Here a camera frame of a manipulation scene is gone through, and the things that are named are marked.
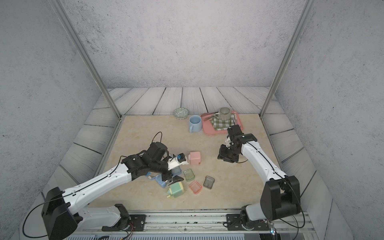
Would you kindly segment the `green yellow pencil sharpener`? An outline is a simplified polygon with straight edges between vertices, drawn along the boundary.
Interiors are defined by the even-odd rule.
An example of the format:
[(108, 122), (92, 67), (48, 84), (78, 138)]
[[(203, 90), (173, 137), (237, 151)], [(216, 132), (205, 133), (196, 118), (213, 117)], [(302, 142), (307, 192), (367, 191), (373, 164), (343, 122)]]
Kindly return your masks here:
[(167, 197), (168, 198), (177, 198), (184, 194), (185, 189), (181, 182), (173, 183), (170, 185), (169, 190), (167, 191)]

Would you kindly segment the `green transparent tray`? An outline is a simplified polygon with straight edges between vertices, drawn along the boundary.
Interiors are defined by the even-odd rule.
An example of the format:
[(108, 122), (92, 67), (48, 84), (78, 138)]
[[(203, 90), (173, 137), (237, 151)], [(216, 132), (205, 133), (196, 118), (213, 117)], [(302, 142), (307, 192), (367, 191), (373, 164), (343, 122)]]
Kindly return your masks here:
[(184, 171), (185, 180), (187, 182), (192, 182), (195, 180), (196, 176), (192, 169), (187, 169)]

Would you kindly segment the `pink pencil sharpener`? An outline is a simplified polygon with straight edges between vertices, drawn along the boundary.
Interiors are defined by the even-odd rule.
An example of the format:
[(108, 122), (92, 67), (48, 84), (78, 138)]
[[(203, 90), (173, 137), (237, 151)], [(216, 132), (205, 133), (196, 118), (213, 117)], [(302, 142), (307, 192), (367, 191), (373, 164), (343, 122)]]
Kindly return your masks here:
[(192, 166), (198, 166), (201, 164), (202, 157), (200, 152), (190, 152), (188, 155), (189, 164)]

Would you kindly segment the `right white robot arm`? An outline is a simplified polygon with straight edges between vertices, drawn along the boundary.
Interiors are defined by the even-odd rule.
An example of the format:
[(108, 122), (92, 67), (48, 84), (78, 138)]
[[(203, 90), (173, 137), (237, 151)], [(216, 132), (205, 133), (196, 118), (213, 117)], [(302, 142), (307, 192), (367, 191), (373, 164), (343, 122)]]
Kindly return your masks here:
[(264, 184), (260, 201), (242, 207), (243, 226), (294, 216), (302, 211), (299, 180), (274, 164), (254, 135), (229, 133), (226, 143), (220, 147), (218, 159), (238, 163), (240, 155), (251, 163)]

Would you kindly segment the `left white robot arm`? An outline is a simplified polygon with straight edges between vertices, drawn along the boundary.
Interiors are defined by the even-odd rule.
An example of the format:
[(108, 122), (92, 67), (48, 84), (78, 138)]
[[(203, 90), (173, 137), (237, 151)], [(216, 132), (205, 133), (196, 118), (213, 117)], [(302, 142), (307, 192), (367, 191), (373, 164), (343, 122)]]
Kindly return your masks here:
[(107, 192), (147, 173), (159, 173), (167, 185), (181, 182), (172, 170), (187, 163), (185, 154), (171, 155), (164, 146), (153, 145), (136, 155), (122, 156), (112, 169), (80, 185), (48, 191), (42, 218), (50, 240), (63, 240), (80, 228), (102, 227), (107, 232), (133, 231), (134, 222), (123, 204), (106, 209), (86, 206)]

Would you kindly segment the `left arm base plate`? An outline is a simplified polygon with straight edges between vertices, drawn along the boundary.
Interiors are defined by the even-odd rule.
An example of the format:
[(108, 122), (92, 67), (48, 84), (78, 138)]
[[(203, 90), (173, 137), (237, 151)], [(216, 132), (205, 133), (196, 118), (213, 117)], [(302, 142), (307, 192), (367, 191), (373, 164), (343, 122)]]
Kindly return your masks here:
[(103, 226), (103, 232), (118, 232), (118, 231), (128, 231), (128, 232), (143, 232), (146, 215), (137, 214), (130, 215), (130, 217), (121, 217), (121, 219), (112, 227)]

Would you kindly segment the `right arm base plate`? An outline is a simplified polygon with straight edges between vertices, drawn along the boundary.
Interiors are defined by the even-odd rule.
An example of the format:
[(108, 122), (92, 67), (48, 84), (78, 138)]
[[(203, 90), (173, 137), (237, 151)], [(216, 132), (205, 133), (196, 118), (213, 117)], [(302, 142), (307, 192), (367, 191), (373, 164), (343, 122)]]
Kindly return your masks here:
[(268, 231), (270, 229), (265, 220), (251, 221), (242, 214), (227, 214), (223, 226), (229, 231)]

